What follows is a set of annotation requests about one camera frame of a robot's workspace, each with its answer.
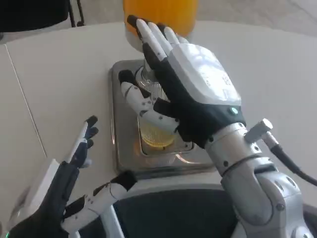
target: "black panel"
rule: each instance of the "black panel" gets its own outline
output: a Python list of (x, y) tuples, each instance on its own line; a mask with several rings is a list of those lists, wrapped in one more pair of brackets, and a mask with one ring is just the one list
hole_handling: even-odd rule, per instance
[(127, 238), (226, 238), (237, 223), (224, 191), (174, 190), (115, 203)]

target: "glass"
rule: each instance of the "glass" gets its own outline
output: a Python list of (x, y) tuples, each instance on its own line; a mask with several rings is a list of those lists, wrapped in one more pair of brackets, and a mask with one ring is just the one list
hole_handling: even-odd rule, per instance
[[(152, 72), (147, 71), (145, 68), (139, 69), (136, 74), (136, 80), (140, 87), (144, 88), (148, 92), (151, 92), (151, 99), (162, 98), (168, 101), (167, 96), (165, 95), (162, 87), (157, 81), (152, 81), (149, 78), (152, 78), (149, 74)], [(175, 134), (164, 131), (157, 126), (152, 125), (143, 118), (139, 117), (139, 126), (141, 138), (148, 145), (156, 148), (163, 149), (166, 146), (169, 146), (174, 142)]]
[(195, 25), (197, 0), (123, 0), (123, 10), (125, 25), (135, 35), (135, 29), (126, 22), (129, 15), (163, 23), (186, 37)]

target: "robotic hand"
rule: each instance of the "robotic hand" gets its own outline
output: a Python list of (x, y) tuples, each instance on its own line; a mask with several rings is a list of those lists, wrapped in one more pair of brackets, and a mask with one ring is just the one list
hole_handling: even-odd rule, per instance
[(154, 115), (149, 110), (152, 104), (142, 105), (139, 100), (145, 97), (148, 101), (149, 93), (131, 87), (138, 86), (133, 74), (122, 71), (122, 93), (132, 108), (141, 112), (141, 117), (165, 130), (177, 130), (184, 141), (193, 141), (202, 148), (220, 129), (236, 122), (245, 123), (240, 96), (212, 52), (189, 44), (162, 24), (147, 24), (135, 16), (129, 16), (128, 22), (137, 30), (145, 59), (170, 100), (156, 99)]
[(70, 154), (59, 164), (47, 159), (33, 181), (18, 199), (9, 223), (9, 238), (80, 238), (78, 230), (96, 219), (106, 208), (121, 199), (136, 183), (127, 171), (96, 188), (73, 203), (66, 205), (81, 168), (92, 162), (87, 151), (93, 146), (92, 137), (97, 117), (87, 119)]
[(149, 122), (178, 131), (184, 141), (206, 149), (247, 237), (312, 238), (298, 186), (263, 156), (256, 142), (263, 139), (291, 171), (314, 185), (317, 181), (295, 167), (282, 151), (268, 120), (247, 131), (241, 98), (215, 55), (162, 24), (132, 15), (128, 23), (136, 29), (145, 59), (169, 102), (151, 100), (133, 73), (124, 70), (119, 80), (127, 103)]

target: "yellow juice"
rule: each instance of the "yellow juice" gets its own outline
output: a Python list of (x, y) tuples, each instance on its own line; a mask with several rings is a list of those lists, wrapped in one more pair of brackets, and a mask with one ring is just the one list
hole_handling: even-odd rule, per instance
[(123, 10), (126, 26), (134, 34), (135, 29), (126, 22), (129, 15), (163, 23), (186, 37), (195, 25), (197, 0), (123, 0)]

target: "black cable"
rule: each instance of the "black cable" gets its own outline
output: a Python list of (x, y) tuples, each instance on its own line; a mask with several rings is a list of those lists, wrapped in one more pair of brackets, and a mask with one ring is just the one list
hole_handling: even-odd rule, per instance
[(275, 155), (290, 171), (294, 174), (301, 177), (303, 180), (317, 186), (317, 180), (305, 172), (301, 170), (293, 161), (292, 159), (283, 151), (282, 147), (277, 144), (270, 149), (270, 151)]

